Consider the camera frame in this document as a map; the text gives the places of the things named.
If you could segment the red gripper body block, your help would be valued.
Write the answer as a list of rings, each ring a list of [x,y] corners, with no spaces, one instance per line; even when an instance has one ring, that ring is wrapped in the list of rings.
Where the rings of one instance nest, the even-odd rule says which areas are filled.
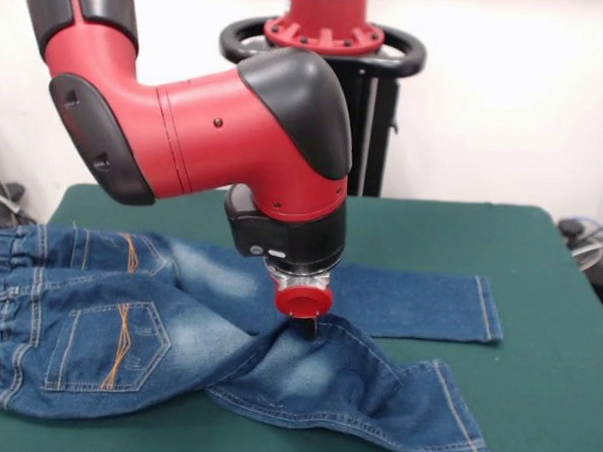
[[[316,319],[327,314],[333,304],[330,288],[294,286],[278,288],[275,305],[282,314],[294,319]]]

